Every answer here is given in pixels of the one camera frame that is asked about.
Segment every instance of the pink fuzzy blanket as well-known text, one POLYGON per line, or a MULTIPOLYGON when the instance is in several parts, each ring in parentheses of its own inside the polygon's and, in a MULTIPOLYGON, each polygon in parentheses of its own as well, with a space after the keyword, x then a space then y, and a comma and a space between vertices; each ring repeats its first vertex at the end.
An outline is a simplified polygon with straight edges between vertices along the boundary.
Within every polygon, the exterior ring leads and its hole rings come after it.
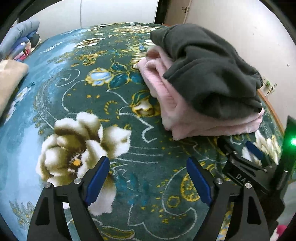
POLYGON ((205 116, 189 106, 174 87, 163 78, 172 60, 159 46, 146 53, 137 64, 153 97, 160 104, 161 118, 166 130, 172 130, 174 140, 192 136, 220 136, 251 133, 259 128, 264 109, 246 118, 219 120, 205 116))

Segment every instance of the blue gripper pad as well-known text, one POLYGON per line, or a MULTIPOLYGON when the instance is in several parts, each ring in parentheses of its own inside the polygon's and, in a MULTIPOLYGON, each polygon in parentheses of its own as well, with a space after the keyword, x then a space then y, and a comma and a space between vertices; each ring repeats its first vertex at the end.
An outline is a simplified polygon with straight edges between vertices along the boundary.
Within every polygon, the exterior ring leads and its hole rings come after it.
POLYGON ((264 153, 260 151, 252 142, 247 141, 246 147, 248 148, 249 152, 253 153, 259 160, 263 160, 264 153))
POLYGON ((107 157, 102 161, 102 164, 98 168, 97 172, 93 176, 86 190, 85 204, 89 207, 96 201, 100 190, 104 184, 104 181, 109 173, 110 162, 107 157))
POLYGON ((207 181, 204 179, 202 173, 199 171, 199 169, 196 167, 196 165, 193 163, 191 158, 187 159, 187 172, 193 182, 193 185, 200 196, 200 200, 204 203, 206 203, 208 206, 212 203, 211 193, 210 193, 210 187, 207 181))

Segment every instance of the dark gray garment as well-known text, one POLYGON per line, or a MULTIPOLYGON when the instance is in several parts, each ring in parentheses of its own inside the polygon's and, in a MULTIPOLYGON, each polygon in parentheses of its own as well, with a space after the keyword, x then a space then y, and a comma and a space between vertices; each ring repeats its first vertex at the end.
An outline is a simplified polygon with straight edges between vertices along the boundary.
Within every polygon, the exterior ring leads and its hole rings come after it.
POLYGON ((40 35, 39 34, 34 34, 31 38, 30 38, 30 42, 31 42, 31 48, 36 47, 38 41, 39 41, 40 35))
POLYGON ((163 77, 198 112, 233 119, 261 111, 262 78, 226 40, 190 23, 154 30, 150 38, 174 61, 163 77))

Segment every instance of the wooden edge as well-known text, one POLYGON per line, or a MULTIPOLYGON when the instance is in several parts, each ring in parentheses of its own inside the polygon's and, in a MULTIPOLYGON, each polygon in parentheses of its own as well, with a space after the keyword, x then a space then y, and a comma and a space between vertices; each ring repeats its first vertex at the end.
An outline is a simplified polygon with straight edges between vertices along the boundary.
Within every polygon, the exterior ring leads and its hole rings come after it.
POLYGON ((274 108, 272 107, 271 103, 269 102, 269 100, 265 97, 265 95, 262 93, 261 90, 258 90, 258 95, 259 97, 264 101, 264 103, 267 105, 267 107, 269 108, 272 116, 274 117, 275 121, 276 121, 276 124, 280 130, 280 132, 282 133, 282 135, 284 134, 285 132, 285 129, 283 127, 283 124, 281 123, 278 115, 276 114, 274 108))

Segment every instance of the metal bolt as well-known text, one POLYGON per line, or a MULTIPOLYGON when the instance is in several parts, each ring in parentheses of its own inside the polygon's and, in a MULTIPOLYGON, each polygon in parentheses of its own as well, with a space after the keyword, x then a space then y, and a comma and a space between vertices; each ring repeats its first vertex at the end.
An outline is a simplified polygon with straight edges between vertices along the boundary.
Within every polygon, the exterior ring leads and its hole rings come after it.
POLYGON ((51 183, 46 182, 45 185, 44 185, 44 187, 45 187, 45 188, 49 188, 51 185, 52 185, 51 183))
POLYGON ((81 178, 75 178, 74 179, 75 184, 79 184, 79 183, 81 183, 81 181, 82 181, 81 178))
POLYGON ((245 183, 245 187, 246 187, 247 189, 250 189, 250 188, 252 188, 252 184, 251 184, 251 183, 245 183))
POLYGON ((217 179, 216 179, 216 183, 218 183, 218 184, 222 184, 222 183, 223 183, 223 180, 222 180, 221 178, 217 178, 217 179))

